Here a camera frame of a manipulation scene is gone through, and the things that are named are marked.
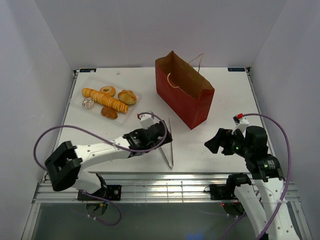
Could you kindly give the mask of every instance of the white wall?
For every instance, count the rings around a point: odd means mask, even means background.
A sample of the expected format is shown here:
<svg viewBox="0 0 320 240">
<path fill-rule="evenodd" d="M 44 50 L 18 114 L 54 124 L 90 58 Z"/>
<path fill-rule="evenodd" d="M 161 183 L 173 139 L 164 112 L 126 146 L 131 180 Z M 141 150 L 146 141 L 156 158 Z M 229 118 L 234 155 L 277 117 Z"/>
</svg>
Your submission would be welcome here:
<svg viewBox="0 0 320 240">
<path fill-rule="evenodd" d="M 70 67 L 251 66 L 286 0 L 35 0 Z"/>
<path fill-rule="evenodd" d="M 320 239 L 320 1 L 289 0 L 252 66 L 261 110 L 279 120 L 291 143 L 293 172 L 313 239 Z M 281 132 L 268 124 L 282 168 Z"/>
<path fill-rule="evenodd" d="M 33 145 L 61 123 L 72 71 L 34 0 L 0 1 L 0 55 L 0 238 L 18 240 L 41 175 Z M 40 144 L 42 160 L 55 135 Z"/>
</svg>

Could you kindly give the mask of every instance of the donut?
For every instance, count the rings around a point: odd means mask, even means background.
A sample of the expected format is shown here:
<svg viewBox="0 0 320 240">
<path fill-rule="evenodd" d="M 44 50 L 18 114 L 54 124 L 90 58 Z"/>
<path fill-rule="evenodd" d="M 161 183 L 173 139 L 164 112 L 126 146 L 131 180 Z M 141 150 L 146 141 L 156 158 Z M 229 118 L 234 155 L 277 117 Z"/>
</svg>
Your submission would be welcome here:
<svg viewBox="0 0 320 240">
<path fill-rule="evenodd" d="M 116 94 L 116 89 L 113 86 L 103 86 L 100 89 L 100 92 L 107 94 L 110 97 L 113 97 Z"/>
<path fill-rule="evenodd" d="M 91 97 L 86 97 L 83 101 L 82 101 L 82 106 L 85 109 L 90 109 L 93 107 L 94 105 L 94 100 Z"/>
<path fill-rule="evenodd" d="M 137 102 L 136 95 L 130 90 L 122 90 L 119 92 L 118 99 L 127 105 L 133 105 Z"/>
</svg>

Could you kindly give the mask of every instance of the paper bag handle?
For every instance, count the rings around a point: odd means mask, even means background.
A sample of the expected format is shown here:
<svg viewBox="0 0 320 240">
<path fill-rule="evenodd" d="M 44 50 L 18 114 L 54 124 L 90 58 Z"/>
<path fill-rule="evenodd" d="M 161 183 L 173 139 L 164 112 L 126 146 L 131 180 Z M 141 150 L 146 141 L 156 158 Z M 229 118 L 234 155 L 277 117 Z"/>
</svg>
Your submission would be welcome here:
<svg viewBox="0 0 320 240">
<path fill-rule="evenodd" d="M 171 82 L 169 81 L 169 76 L 170 76 L 170 74 L 171 74 L 171 72 L 169 72 L 169 74 L 166 76 L 166 80 L 168 81 L 168 83 L 170 84 L 170 86 L 173 87 L 174 89 L 179 88 L 178 86 L 173 86 L 173 85 L 171 84 Z"/>
<path fill-rule="evenodd" d="M 190 64 L 192 61 L 196 60 L 196 59 L 199 58 L 200 56 L 201 56 L 201 58 L 200 58 L 200 62 L 199 62 L 198 73 L 199 73 L 199 71 L 200 71 L 200 65 L 201 65 L 201 61 L 202 61 L 202 58 L 203 58 L 203 56 L 204 56 L 204 53 L 201 53 L 199 56 L 197 56 L 196 58 L 194 58 L 194 59 L 192 59 L 190 62 L 188 62 L 188 64 Z M 166 76 L 166 80 L 168 81 L 168 83 L 170 84 L 171 87 L 173 87 L 174 89 L 178 89 L 178 88 L 179 88 L 178 86 L 173 86 L 173 85 L 171 84 L 171 82 L 169 81 L 169 76 L 170 76 L 170 74 L 171 74 L 171 72 L 169 72 L 169 74 Z"/>
<path fill-rule="evenodd" d="M 200 71 L 200 65 L 201 65 L 201 61 L 202 61 L 202 58 L 203 58 L 204 55 L 205 55 L 204 53 L 201 53 L 199 56 L 197 56 L 196 58 L 194 58 L 190 62 L 188 62 L 188 64 L 190 64 L 192 61 L 196 60 L 197 58 L 199 58 L 201 56 L 200 62 L 199 62 L 199 67 L 198 67 L 198 73 Z"/>
</svg>

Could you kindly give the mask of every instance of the white table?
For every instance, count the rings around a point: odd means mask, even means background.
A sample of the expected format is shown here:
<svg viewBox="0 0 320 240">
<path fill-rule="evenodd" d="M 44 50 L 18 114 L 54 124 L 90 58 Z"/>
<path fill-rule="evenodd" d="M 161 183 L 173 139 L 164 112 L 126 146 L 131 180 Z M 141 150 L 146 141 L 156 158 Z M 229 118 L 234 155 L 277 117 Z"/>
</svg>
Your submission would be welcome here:
<svg viewBox="0 0 320 240">
<path fill-rule="evenodd" d="M 169 169 L 159 150 L 129 159 L 117 159 L 89 167 L 91 172 L 113 173 L 232 173 L 248 172 L 245 161 L 237 155 L 212 154 L 204 142 L 215 136 L 219 128 L 232 129 L 233 116 L 238 113 L 258 113 L 255 98 L 246 72 L 228 72 L 227 68 L 204 67 L 200 73 L 215 88 L 208 119 L 190 130 L 156 92 L 155 69 L 98 68 L 96 72 L 80 72 L 72 95 L 81 89 L 89 76 L 97 76 L 109 83 L 138 90 L 142 98 L 126 122 L 116 122 L 84 113 L 70 105 L 64 124 L 75 125 L 110 140 L 141 128 L 137 113 L 153 111 L 165 121 L 170 118 L 173 137 L 174 167 Z M 248 118 L 251 125 L 262 126 L 259 117 Z M 72 141 L 73 145 L 99 143 L 100 140 L 81 131 L 64 128 L 58 144 Z"/>
</svg>

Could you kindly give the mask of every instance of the red paper bag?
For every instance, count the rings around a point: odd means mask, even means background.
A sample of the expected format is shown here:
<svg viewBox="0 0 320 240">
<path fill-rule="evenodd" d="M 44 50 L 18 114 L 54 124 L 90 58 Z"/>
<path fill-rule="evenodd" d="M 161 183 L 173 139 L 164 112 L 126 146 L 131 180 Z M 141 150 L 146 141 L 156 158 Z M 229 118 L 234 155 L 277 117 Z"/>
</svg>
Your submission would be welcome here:
<svg viewBox="0 0 320 240">
<path fill-rule="evenodd" d="M 174 51 L 155 60 L 155 80 L 157 93 L 190 129 L 208 118 L 215 89 Z"/>
</svg>

